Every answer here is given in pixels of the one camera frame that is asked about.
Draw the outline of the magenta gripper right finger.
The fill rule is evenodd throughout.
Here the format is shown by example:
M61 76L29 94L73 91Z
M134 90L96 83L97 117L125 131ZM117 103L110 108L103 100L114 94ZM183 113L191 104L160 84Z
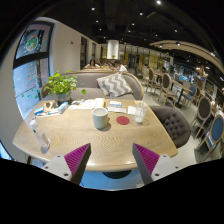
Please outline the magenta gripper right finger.
M153 179L151 175L160 156L157 153L136 143L133 144L132 153L138 165L143 183L145 185L152 183Z

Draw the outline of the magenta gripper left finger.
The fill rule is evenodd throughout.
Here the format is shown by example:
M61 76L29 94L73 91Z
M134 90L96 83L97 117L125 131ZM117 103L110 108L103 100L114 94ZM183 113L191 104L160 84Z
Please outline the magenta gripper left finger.
M91 144L85 144L64 156L65 161L72 173L71 182L79 185L84 174L86 164L91 155Z

